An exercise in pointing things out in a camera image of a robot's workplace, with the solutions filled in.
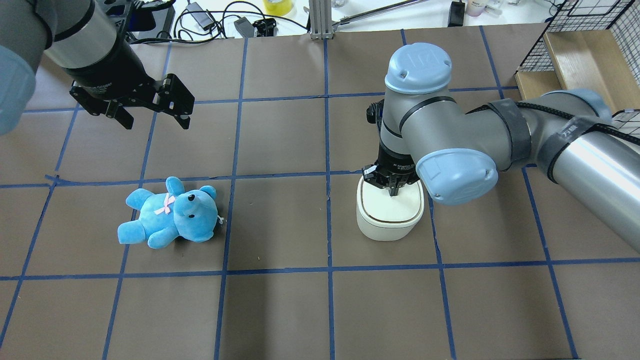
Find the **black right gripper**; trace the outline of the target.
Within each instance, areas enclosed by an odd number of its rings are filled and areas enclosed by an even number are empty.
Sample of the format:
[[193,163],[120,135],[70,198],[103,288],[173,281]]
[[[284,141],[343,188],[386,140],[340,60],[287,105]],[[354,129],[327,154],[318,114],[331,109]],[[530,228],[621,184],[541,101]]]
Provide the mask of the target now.
[[389,190],[391,197],[397,196],[400,188],[420,180],[412,157],[408,153],[394,152],[382,141],[374,164],[364,166],[361,172],[363,182]]

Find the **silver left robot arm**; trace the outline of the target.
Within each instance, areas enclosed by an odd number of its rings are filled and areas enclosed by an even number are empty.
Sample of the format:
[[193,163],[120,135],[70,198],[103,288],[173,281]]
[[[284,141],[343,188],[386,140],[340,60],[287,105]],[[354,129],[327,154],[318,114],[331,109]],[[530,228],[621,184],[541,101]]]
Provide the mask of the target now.
[[144,107],[190,127],[195,98],[173,73],[153,79],[128,42],[130,32],[152,30],[153,13],[171,0],[3,0],[1,2],[1,116],[7,134],[34,95],[43,56],[73,80],[70,95],[90,115],[134,118],[127,107]]

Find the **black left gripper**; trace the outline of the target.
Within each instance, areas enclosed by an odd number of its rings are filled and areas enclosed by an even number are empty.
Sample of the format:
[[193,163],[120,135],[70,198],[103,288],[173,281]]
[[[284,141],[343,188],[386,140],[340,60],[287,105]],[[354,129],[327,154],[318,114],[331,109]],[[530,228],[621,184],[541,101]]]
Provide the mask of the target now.
[[69,75],[74,80],[71,96],[92,116],[105,114],[126,130],[132,130],[134,117],[125,107],[145,107],[173,117],[183,130],[190,127],[195,97],[174,73],[157,80],[145,70],[134,68],[113,71],[76,68],[69,69]]

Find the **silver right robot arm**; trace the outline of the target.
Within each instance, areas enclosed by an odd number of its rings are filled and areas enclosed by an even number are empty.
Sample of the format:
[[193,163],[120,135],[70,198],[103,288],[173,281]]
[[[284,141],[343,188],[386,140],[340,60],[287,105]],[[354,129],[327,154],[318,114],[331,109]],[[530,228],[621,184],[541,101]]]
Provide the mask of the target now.
[[451,71],[448,53],[431,43],[391,55],[384,99],[366,110],[379,135],[355,196],[366,237],[402,239],[422,218],[425,196],[465,204],[491,191],[500,172],[534,164],[639,248],[639,153],[631,148],[639,137],[615,126],[597,92],[561,89],[464,112],[448,89]]

